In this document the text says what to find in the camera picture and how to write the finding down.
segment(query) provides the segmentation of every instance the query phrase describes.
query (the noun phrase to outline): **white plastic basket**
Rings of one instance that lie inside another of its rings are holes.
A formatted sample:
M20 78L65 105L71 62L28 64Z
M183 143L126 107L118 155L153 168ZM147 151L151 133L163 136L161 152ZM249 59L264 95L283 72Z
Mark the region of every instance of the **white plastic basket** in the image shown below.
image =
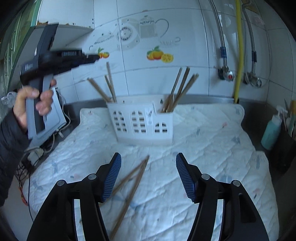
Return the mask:
M117 97L107 103L119 142L132 145L173 143L173 113L160 113L167 96Z

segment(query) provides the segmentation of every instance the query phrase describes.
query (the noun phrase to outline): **white quilted pad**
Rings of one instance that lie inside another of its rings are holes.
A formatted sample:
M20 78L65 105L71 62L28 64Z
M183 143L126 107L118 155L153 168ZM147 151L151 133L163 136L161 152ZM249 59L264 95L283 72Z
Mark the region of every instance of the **white quilted pad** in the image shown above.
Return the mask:
M182 152L191 164L217 181L240 180L252 198L270 241L278 238L277 205L268 160L256 152L241 128L244 109L234 104L179 105L174 111L174 142L171 146L127 146L117 143L105 108L82 109L80 125L51 153L31 176L30 206L38 212L55 183L80 181L108 163L115 152L122 167L115 186L147 155L143 178L114 240L187 240L198 204L187 198L176 168ZM134 184L131 179L101 212L108 233ZM23 188L28 199L28 180ZM212 240L218 240L222 201L218 202ZM79 201L75 202L79 240L84 240Z

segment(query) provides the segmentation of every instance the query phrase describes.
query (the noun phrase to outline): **yellow gas hose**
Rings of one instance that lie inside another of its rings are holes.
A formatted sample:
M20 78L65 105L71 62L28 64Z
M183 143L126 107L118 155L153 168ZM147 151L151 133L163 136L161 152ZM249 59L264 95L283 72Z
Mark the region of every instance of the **yellow gas hose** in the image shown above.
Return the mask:
M244 68L244 43L242 35L242 12L241 12L241 2L240 0L235 0L236 5L236 16L237 16L237 37L239 42L239 67L237 70L237 77L235 82L234 90L234 103L237 103L239 98L239 86L242 79L242 71Z

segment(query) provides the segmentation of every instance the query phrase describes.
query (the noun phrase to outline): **soap bottle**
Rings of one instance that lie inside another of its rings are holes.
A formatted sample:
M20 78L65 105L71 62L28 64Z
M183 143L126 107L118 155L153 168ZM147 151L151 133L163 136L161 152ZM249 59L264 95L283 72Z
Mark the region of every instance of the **soap bottle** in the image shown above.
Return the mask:
M278 114L272 116L272 119L268 122L263 137L261 139L261 145L267 150L271 150L273 148L281 132L282 119L280 117L280 114L282 114L283 112L287 112L283 107L279 105L276 107L276 110L278 111Z

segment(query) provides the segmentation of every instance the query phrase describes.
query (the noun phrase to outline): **hand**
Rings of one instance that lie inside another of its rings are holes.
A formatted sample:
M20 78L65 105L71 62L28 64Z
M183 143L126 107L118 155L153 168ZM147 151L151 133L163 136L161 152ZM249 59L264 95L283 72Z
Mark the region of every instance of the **hand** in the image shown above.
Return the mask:
M51 87L55 86L56 84L57 84L57 81L55 79L53 79L50 82ZM52 90L48 90L48 91L41 93L41 95L40 95L41 101L39 101L36 104L36 110L39 111L39 115L44 116L52 110L51 104L53 102L53 100L52 100L53 94L54 93ZM39 90L34 89L30 86L23 87L17 93L15 105L13 107L13 113L14 113L20 127L25 131L28 128L27 114L26 114L26 99L27 98L35 99L38 96L39 96Z

